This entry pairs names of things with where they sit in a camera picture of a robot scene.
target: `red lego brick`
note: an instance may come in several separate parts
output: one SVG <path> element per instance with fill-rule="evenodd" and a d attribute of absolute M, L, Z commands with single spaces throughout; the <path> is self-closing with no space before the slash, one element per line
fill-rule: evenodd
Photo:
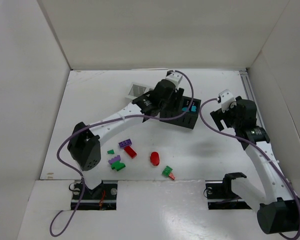
<path fill-rule="evenodd" d="M 170 172 L 169 178 L 171 178 L 172 180 L 175 180 L 175 179 L 176 179 L 175 176 L 174 176 L 174 174 L 173 174 L 172 172 Z"/>
<path fill-rule="evenodd" d="M 153 166 L 158 166 L 160 163 L 159 153 L 157 153 L 156 151 L 152 152 L 150 156 L 150 162 Z"/>
<path fill-rule="evenodd" d="M 137 153 L 130 146 L 126 146 L 124 150 L 132 159 L 137 156 Z"/>

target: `purple lego brick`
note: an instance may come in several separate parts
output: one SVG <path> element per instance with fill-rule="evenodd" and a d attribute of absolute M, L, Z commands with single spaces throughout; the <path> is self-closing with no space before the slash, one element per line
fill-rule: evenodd
<path fill-rule="evenodd" d="M 118 155 L 118 156 L 115 156 L 114 158 L 110 159 L 110 160 L 108 161 L 108 163 L 109 163 L 109 164 L 113 164 L 113 163 L 115 163 L 115 162 L 120 162 L 120 161 L 121 161 L 121 157 L 120 157 L 120 155 Z"/>
<path fill-rule="evenodd" d="M 125 147 L 131 146 L 131 145 L 132 145 L 132 142 L 131 142 L 130 139 L 119 142 L 119 146 L 120 146 L 121 149 L 124 149 Z"/>

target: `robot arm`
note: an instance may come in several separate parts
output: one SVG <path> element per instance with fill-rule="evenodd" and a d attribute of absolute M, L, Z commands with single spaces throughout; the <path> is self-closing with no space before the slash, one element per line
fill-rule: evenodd
<path fill-rule="evenodd" d="M 129 103 L 122 110 L 101 120 L 105 122 L 113 119 L 122 119 L 108 124 L 92 127 L 73 137 L 67 146 L 72 158 L 78 163 L 82 171 L 93 169 L 101 160 L 101 147 L 118 133 L 129 127 L 144 123 L 147 117 L 130 117 L 128 115 L 144 115 L 155 117 L 167 106 L 176 106 L 180 103 L 184 90 L 179 88 L 183 76 L 180 73 L 168 71 L 165 79 L 157 83 L 154 90 L 149 91 Z M 86 127 L 83 122 L 78 123 L 73 132 Z"/>
<path fill-rule="evenodd" d="M 229 90 L 219 94 L 221 108 L 210 113 L 219 131 L 224 129 L 221 121 L 228 128 L 234 128 L 237 137 L 246 139 L 265 152 L 279 169 L 264 128 L 257 126 L 257 106 L 251 100 L 234 98 Z M 252 145 L 240 141 L 243 150 L 252 160 L 262 182 L 264 193 L 252 185 L 241 173 L 228 173 L 222 181 L 226 194 L 241 197 L 256 213 L 258 223 L 266 234 L 297 231 L 299 227 L 298 210 L 292 193 L 270 162 Z"/>

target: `white floor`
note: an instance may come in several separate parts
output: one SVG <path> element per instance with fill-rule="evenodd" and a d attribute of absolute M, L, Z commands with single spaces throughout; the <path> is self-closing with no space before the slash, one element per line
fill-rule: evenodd
<path fill-rule="evenodd" d="M 72 71 L 62 98 L 52 138 L 44 162 L 41 179 L 73 180 L 79 175 L 60 164 L 56 152 L 60 144 L 72 133 L 74 126 L 104 119 L 125 107 L 131 82 L 155 86 L 166 76 L 167 70 L 126 71 Z M 230 89 L 235 96 L 246 98 L 246 92 L 238 71 L 212 69 L 186 69 L 192 81 L 194 97 L 202 101 L 216 98 L 220 92 Z M 191 96 L 186 79 L 180 85 L 185 96 Z M 211 111 L 219 109 L 217 103 L 208 104 L 203 115 L 214 126 Z M 232 129 L 225 132 L 234 134 Z M 119 149 L 118 142 L 132 140 L 137 157 L 130 159 Z M 120 154 L 126 168 L 113 171 L 108 164 L 107 150 Z M 151 152 L 160 155 L 161 164 L 153 167 L 149 161 Z M 61 157 L 75 165 L 66 147 Z M 101 148 L 101 162 L 85 173 L 87 183 L 103 180 L 164 180 L 161 172 L 168 165 L 173 168 L 177 180 L 222 179 L 225 173 L 243 172 L 252 180 L 258 176 L 239 142 L 218 135 L 197 120 L 194 130 L 149 120 L 116 135 Z"/>
<path fill-rule="evenodd" d="M 194 86 L 194 97 L 205 101 L 224 89 L 246 98 L 238 71 L 187 69 L 184 71 Z M 58 233 L 71 214 L 68 185 L 79 175 L 56 159 L 59 145 L 75 124 L 97 122 L 127 105 L 125 96 L 131 82 L 155 86 L 166 70 L 72 71 L 64 92 L 56 124 L 41 173 L 31 193 L 18 240 L 55 239 L 49 234 L 51 220 L 60 210 L 53 230 Z M 186 80 L 181 86 L 190 96 Z M 214 126 L 210 112 L 220 106 L 211 103 L 203 110 Z M 117 147 L 130 138 L 138 156 L 129 159 Z M 106 154 L 114 149 L 126 168 L 117 172 L 110 168 Z M 160 154 L 160 165 L 153 167 L 151 152 Z M 261 189 L 260 179 L 251 160 L 239 142 L 208 130 L 198 119 L 194 130 L 149 120 L 131 127 L 109 140 L 101 149 L 98 168 L 86 174 L 96 178 L 121 180 L 118 184 L 117 210 L 79 211 L 69 228 L 58 239 L 107 240 L 280 240 L 279 235 L 265 235 L 252 210 L 208 210 L 203 196 L 205 180 L 221 180 L 226 173 L 243 172 Z M 64 149 L 61 157 L 76 165 Z M 176 181 L 161 175 L 166 165 L 173 168 Z"/>
<path fill-rule="evenodd" d="M 0 180 L 0 240 L 16 240 L 34 180 Z"/>
<path fill-rule="evenodd" d="M 71 182 L 35 183 L 18 240 L 282 240 L 265 235 L 252 210 L 208 210 L 202 180 L 119 181 L 117 210 L 78 211 L 64 234 L 54 238 L 49 225 L 59 210 L 70 209 Z M 58 217 L 54 233 L 71 212 Z"/>

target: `green block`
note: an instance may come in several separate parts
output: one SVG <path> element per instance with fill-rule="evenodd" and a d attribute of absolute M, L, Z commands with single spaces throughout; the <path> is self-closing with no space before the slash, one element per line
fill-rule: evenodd
<path fill-rule="evenodd" d="M 172 172 L 172 168 L 169 166 L 166 166 L 165 169 L 162 172 L 162 175 L 169 177 L 169 174 Z"/>
<path fill-rule="evenodd" d="M 126 167 L 126 165 L 122 162 L 116 161 L 114 163 L 111 164 L 111 169 L 115 169 L 117 171 L 120 171 L 121 169 L 124 169 Z"/>

